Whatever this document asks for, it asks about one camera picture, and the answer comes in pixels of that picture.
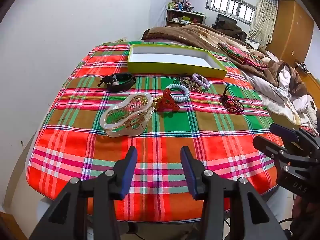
metal screw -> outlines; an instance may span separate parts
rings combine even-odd
[[[76,183],[78,183],[78,181],[79,181],[79,178],[73,177],[73,178],[71,178],[70,183],[76,184]]]
[[[248,180],[247,180],[247,178],[245,178],[245,177],[241,177],[241,178],[239,179],[239,181],[240,181],[240,183],[242,183],[242,184],[247,184],[247,183],[248,183]]]
[[[104,174],[106,174],[107,176],[113,176],[115,172],[113,170],[107,170]]]
[[[213,171],[205,170],[205,171],[203,172],[203,174],[204,174],[205,176],[210,177],[210,176],[212,176],[212,175],[213,175]]]

brown blanket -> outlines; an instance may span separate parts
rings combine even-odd
[[[219,21],[215,25],[214,29],[218,32],[221,32],[225,35],[241,40],[243,42],[245,42],[245,38],[247,37],[247,34],[243,30],[241,30],[241,28],[234,22]]]
[[[182,27],[155,27],[146,30],[143,34],[142,40],[154,38],[178,41],[188,46],[207,49],[224,55],[225,53],[218,47],[218,42],[223,42],[225,44],[237,47],[243,51],[250,52],[248,50],[250,47],[244,42],[235,38],[231,38],[223,33],[218,32],[217,30],[214,30],[213,28],[210,28],[207,25],[199,23],[193,23]],[[264,70],[259,70],[253,66],[242,65],[230,57],[229,59],[233,64],[236,65],[237,68],[263,78],[276,87],[278,87],[279,72],[285,65],[287,65],[291,73],[289,92],[297,97],[307,94],[307,88],[301,81],[298,72],[283,61],[279,61],[277,63],[273,60],[270,60],[267,68]]]

dark beaded bracelet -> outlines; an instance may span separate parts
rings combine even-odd
[[[244,111],[244,106],[238,100],[229,98],[226,96],[229,87],[226,86],[226,89],[223,92],[223,96],[220,97],[220,101],[223,104],[224,108],[232,114],[241,114]]]

wooden cabinet door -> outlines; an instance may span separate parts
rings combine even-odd
[[[295,2],[294,17],[282,60],[295,67],[295,61],[304,62],[313,33],[313,19]]]
[[[312,74],[303,73],[298,69],[301,80],[307,87],[309,94],[312,96],[316,107],[320,109],[320,84]]]
[[[267,46],[267,50],[274,54],[278,59],[281,59],[283,56],[285,46],[289,39],[294,16],[294,3],[295,1],[292,0],[279,1],[272,41]]]

blue gripper pad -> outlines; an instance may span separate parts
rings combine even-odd
[[[286,142],[298,141],[298,136],[295,131],[287,129],[281,125],[272,123],[269,129],[271,133],[281,137]]]
[[[181,148],[180,158],[189,193],[193,199],[203,199],[205,187],[202,183],[202,172],[205,170],[204,165],[201,161],[193,158],[188,146]]]
[[[134,169],[137,164],[137,149],[131,146],[127,155],[123,160],[119,160],[115,163],[113,170],[116,173],[116,185],[120,187],[119,199],[122,200],[129,193]]]

